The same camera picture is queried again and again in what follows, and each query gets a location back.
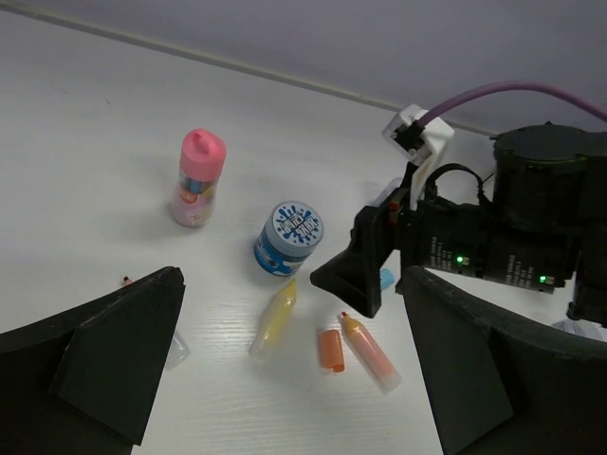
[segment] container label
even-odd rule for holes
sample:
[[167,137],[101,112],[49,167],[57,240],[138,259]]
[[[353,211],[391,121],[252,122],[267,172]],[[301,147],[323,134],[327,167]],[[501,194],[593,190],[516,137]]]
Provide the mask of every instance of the container label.
[[321,238],[321,219],[309,207],[282,205],[274,212],[272,221],[276,232],[294,246],[313,246]]
[[203,226],[212,214],[217,181],[198,182],[184,173],[179,175],[173,213],[176,221],[189,228]]
[[305,260],[305,258],[290,258],[283,255],[272,246],[265,232],[262,232],[255,243],[255,259],[266,272],[279,277],[293,275]]

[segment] blue object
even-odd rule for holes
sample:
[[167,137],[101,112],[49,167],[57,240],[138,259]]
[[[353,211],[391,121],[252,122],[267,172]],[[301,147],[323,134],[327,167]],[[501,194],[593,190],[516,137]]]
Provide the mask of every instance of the blue object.
[[387,268],[382,268],[379,271],[379,287],[381,290],[388,289],[395,283],[395,276]]
[[255,259],[266,272],[288,277],[312,254],[323,234],[322,219],[314,209],[302,202],[283,202],[257,238]]

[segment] small orange object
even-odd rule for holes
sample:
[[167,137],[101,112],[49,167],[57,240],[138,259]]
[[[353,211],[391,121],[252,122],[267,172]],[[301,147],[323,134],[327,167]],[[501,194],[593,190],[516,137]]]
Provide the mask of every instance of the small orange object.
[[327,330],[319,334],[319,356],[323,368],[332,370],[333,373],[345,370],[340,331]]

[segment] white table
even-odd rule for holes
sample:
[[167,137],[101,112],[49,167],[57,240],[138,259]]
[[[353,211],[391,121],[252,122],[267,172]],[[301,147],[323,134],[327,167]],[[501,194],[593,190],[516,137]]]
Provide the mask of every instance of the white table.
[[[360,207],[403,172],[380,136],[393,113],[6,13],[0,62],[0,332],[109,293],[125,274],[176,265],[185,275],[178,329],[192,355],[163,375],[134,453],[441,452],[399,296],[385,292],[366,321],[404,378],[399,389],[382,395],[349,352],[341,375],[317,367],[315,332],[347,307],[308,274],[347,245]],[[195,127],[229,149],[203,230],[166,211],[180,141]],[[450,160],[487,175],[490,144],[460,132]],[[441,183],[458,198],[474,194],[462,174]],[[248,346],[285,281],[256,264],[251,246],[268,211],[291,198],[317,209],[326,233],[297,276],[285,343],[261,368]],[[395,256],[389,266],[398,274]],[[546,323],[568,299],[449,279]]]

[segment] pink bottle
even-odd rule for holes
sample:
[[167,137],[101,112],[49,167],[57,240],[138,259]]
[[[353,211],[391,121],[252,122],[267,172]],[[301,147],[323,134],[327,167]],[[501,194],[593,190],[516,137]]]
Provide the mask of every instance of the pink bottle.
[[180,225],[200,228],[209,220],[225,160],[226,144],[213,133],[198,129],[184,137],[172,203],[173,217]]

